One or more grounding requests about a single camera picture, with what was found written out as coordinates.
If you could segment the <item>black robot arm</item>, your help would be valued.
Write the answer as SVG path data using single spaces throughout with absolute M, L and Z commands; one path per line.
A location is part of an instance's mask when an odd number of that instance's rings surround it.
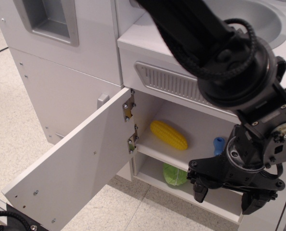
M 241 192 L 249 215 L 277 198 L 286 162 L 286 61 L 243 19 L 219 19 L 202 0 L 141 0 L 179 64 L 211 104 L 240 120 L 224 151 L 189 162 L 194 198 L 209 189 Z

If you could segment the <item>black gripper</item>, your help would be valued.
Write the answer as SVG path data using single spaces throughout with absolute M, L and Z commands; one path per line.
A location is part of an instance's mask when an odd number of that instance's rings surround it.
M 275 200 L 285 183 L 278 175 L 265 171 L 261 151 L 260 143 L 245 127 L 235 125 L 220 155 L 189 162 L 187 178 L 193 184 L 194 199 L 202 203 L 209 189 L 242 192 L 243 215 L 250 215 Z

